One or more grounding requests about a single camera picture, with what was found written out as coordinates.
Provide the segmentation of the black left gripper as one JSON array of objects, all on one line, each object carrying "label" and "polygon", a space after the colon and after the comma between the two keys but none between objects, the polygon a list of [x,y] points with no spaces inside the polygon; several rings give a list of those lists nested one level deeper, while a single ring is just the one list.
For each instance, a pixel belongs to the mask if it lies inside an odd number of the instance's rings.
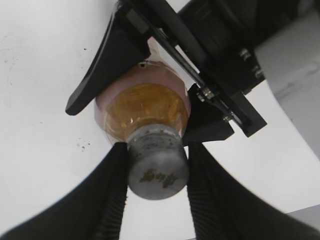
[{"label": "black left gripper", "polygon": [[179,12],[165,0],[121,0],[139,16],[132,24],[153,37],[197,83],[187,91],[190,116],[182,137],[224,141],[234,121],[250,137],[266,121],[246,95],[264,80],[248,27],[222,0],[191,0]]}]

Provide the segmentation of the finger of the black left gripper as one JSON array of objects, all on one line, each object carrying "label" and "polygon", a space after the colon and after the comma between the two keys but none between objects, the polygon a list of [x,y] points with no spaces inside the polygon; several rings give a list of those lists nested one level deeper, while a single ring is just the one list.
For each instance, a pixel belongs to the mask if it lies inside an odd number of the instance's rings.
[{"label": "finger of the black left gripper", "polygon": [[68,115],[80,113],[117,78],[150,56],[148,37],[133,24],[138,18],[130,6],[115,8],[89,69],[68,99]]}]

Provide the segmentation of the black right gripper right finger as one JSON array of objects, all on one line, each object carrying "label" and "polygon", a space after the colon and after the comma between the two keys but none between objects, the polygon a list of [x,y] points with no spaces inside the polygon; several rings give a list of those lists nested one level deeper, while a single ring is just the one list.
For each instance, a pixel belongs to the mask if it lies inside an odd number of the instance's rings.
[{"label": "black right gripper right finger", "polygon": [[320,231],[269,205],[200,142],[188,146],[187,193],[198,240],[318,240]]}]

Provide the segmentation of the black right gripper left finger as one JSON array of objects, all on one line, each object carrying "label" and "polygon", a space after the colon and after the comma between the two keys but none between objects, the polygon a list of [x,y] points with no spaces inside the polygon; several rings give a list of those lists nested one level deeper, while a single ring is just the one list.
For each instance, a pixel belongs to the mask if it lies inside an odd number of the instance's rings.
[{"label": "black right gripper left finger", "polygon": [[75,189],[0,238],[118,240],[127,200],[128,170],[127,144],[117,142]]}]

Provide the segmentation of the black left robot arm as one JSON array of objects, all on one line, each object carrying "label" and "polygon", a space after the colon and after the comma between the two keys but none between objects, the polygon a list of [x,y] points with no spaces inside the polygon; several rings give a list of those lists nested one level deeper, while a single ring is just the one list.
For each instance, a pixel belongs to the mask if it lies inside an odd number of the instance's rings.
[{"label": "black left robot arm", "polygon": [[268,80],[305,139],[320,144],[320,3],[317,0],[119,0],[97,53],[68,99],[75,116],[118,77],[151,55],[155,38],[194,80],[189,142],[225,140],[234,120],[246,136],[266,121],[246,99]]}]

